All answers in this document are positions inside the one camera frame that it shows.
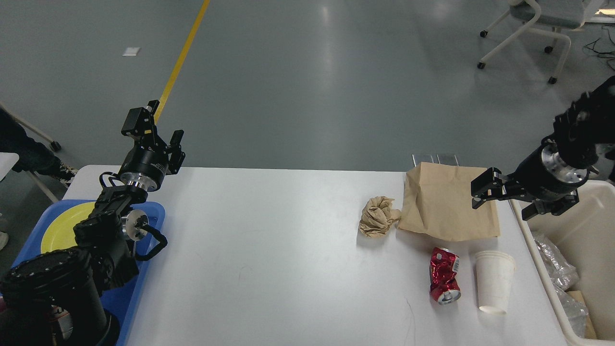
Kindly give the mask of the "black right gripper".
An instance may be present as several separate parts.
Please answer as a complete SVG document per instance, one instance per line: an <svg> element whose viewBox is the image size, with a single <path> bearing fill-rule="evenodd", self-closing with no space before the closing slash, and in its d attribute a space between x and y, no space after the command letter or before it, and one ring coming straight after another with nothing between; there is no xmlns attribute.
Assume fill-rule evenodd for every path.
<svg viewBox="0 0 615 346"><path fill-rule="evenodd" d="M521 219L536 215L562 215L578 204L575 191L589 179L588 169L567 164L555 144L544 144L533 151L510 174L496 167L486 169L470 182L472 208L477 210L492 200L535 199L521 210Z"/></svg>

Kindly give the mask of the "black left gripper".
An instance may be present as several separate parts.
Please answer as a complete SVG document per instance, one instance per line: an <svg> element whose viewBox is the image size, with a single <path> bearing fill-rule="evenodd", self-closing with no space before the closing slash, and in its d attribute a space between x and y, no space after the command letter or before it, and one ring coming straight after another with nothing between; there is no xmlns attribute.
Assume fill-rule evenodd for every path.
<svg viewBox="0 0 615 346"><path fill-rule="evenodd" d="M166 175L178 174L186 158L182 129L175 130L167 144L158 135L154 114L159 105L160 101L151 100L146 107L132 108L121 128L134 145L121 165L119 179L147 192L159 190Z"/></svg>

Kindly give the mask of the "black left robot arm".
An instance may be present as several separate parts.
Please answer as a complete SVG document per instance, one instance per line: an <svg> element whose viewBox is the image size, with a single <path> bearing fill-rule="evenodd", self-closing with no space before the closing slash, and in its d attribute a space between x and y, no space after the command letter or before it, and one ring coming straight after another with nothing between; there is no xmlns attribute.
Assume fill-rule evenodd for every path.
<svg viewBox="0 0 615 346"><path fill-rule="evenodd" d="M135 210L186 157L184 132L169 144L158 135L159 100L132 108L121 129L134 141L118 173L109 173L92 212L74 226L75 246L22 261L1 279L6 308L1 313L3 346L114 346L121 324L103 307L105 291L136 277L139 261L167 246L160 230Z"/></svg>

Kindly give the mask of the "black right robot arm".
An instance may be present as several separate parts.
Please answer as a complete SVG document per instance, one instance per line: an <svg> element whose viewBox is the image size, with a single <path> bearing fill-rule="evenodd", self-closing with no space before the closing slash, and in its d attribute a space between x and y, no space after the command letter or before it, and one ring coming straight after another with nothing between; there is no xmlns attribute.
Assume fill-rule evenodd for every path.
<svg viewBox="0 0 615 346"><path fill-rule="evenodd" d="M474 210L492 200L520 200L525 221L536 215L562 215L578 204L578 188L588 182L600 156L614 159L615 79L609 77L553 121L545 136L513 173L486 169L471 182Z"/></svg>

